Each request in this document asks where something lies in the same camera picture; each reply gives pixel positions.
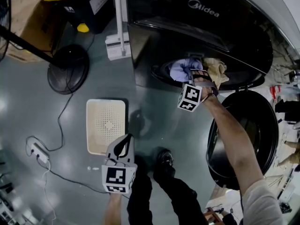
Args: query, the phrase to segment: gray floor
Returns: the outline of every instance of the gray floor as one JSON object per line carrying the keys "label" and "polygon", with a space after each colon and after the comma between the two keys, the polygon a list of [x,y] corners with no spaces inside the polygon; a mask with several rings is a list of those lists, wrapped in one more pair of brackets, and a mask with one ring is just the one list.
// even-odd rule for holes
{"label": "gray floor", "polygon": [[[135,150],[150,161],[157,147],[169,148],[174,154],[176,177],[198,193],[204,209],[214,182],[205,161],[208,132],[212,117],[204,107],[189,113],[176,108],[178,94],[135,85],[131,59],[110,62],[106,55],[105,37],[116,33],[112,21],[102,34],[96,35],[89,50],[90,72],[84,85],[74,94],[61,117],[66,145],[51,152],[52,170],[62,176],[81,181],[102,190],[100,167],[102,156],[89,154],[86,145],[86,102],[91,98],[125,98],[129,101],[129,131],[136,137]],[[91,34],[65,33],[65,43],[88,47]],[[25,154],[25,138],[35,135],[49,148],[60,145],[57,117],[68,96],[52,91],[48,85],[44,63],[20,63],[6,57],[0,63],[0,145],[12,166],[11,180],[15,192],[10,199],[18,211],[30,209],[37,219],[51,224],[52,210],[43,193],[44,169],[35,158]],[[178,224],[170,199],[156,182],[150,209],[153,224]],[[48,175],[47,193],[55,207],[58,224],[103,224],[109,198],[77,184]],[[128,200],[122,200],[122,223],[128,224]]]}

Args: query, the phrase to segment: blue cloth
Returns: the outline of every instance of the blue cloth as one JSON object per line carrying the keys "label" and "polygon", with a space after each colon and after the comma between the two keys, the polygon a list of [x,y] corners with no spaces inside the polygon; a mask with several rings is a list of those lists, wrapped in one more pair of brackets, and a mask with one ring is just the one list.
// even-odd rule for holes
{"label": "blue cloth", "polygon": [[186,58],[170,64],[169,69],[173,80],[185,83],[192,80],[191,69],[203,69],[203,66],[198,59]]}

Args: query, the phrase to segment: midea logo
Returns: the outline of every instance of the midea logo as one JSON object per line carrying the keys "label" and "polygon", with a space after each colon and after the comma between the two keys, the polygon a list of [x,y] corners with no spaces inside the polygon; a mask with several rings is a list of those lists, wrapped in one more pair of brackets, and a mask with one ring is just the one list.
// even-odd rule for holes
{"label": "midea logo", "polygon": [[215,11],[211,10],[209,7],[205,7],[204,5],[202,5],[199,0],[190,0],[188,1],[187,4],[190,8],[199,9],[201,11],[214,15],[215,17],[220,16],[219,13],[216,13]]}

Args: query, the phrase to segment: white plastic basket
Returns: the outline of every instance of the white plastic basket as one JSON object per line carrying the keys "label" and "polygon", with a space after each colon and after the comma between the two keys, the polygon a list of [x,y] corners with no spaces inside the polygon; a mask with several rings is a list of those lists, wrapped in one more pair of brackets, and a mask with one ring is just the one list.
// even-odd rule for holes
{"label": "white plastic basket", "polygon": [[107,147],[125,134],[126,105],[121,100],[90,99],[86,103],[88,151],[105,155]]}

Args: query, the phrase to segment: sleeve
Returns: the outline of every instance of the sleeve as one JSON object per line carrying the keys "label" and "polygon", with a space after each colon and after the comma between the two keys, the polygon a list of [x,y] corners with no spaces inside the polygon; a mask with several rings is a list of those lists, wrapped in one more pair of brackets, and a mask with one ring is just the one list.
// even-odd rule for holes
{"label": "sleeve", "polygon": [[244,225],[284,225],[278,200],[265,180],[252,184],[243,196]]}

